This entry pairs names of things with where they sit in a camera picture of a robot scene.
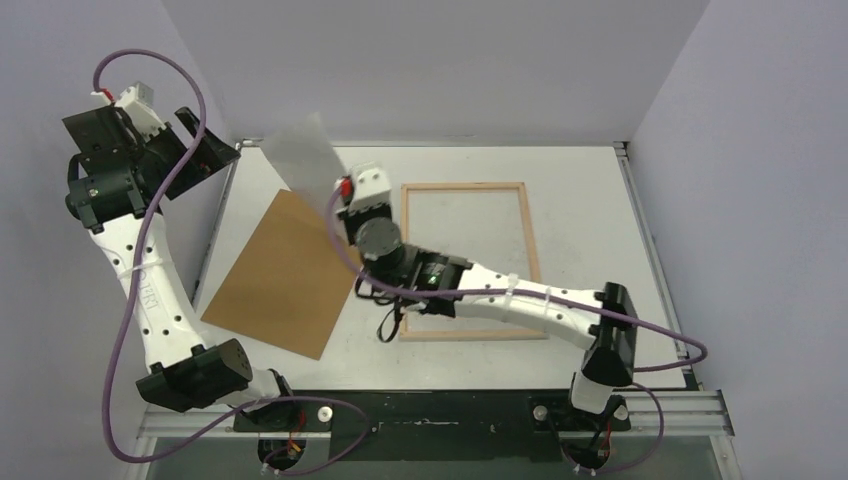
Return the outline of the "light wooden picture frame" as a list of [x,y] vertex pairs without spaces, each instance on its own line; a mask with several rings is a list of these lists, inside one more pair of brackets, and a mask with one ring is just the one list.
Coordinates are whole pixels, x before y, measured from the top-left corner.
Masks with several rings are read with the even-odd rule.
[[[399,223],[408,242],[477,261],[501,273],[541,280],[526,187],[521,182],[407,183]],[[540,340],[546,334],[482,318],[410,312],[399,339],[426,341]]]

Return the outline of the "printed colour photo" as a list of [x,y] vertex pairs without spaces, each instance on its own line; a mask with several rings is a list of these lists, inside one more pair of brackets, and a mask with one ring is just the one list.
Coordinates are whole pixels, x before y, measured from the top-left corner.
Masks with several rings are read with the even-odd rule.
[[323,215],[335,182],[346,169],[318,112],[284,126],[260,142],[260,149],[288,189]]

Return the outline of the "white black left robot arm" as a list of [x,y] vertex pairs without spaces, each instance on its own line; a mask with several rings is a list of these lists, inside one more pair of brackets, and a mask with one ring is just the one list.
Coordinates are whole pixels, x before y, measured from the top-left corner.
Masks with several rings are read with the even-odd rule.
[[173,264],[165,223],[155,212],[137,242],[157,189],[187,148],[169,123],[107,105],[64,118],[79,152],[69,161],[66,205],[111,262],[142,334],[148,403],[176,412],[243,405],[252,424],[282,431],[299,405],[282,375],[252,367],[236,339],[216,342],[196,330],[196,312]]

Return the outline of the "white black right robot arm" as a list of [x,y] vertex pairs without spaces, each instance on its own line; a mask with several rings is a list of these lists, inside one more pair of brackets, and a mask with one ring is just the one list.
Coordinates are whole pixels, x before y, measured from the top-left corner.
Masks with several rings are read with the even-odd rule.
[[419,315],[487,319],[536,330],[583,350],[565,402],[568,421],[588,429],[629,412],[614,389],[633,381],[637,328],[624,321],[636,310],[627,289],[608,282],[600,291],[549,287],[488,269],[462,257],[407,244],[399,227],[378,214],[340,211],[350,245],[357,248],[373,290],[397,309]]

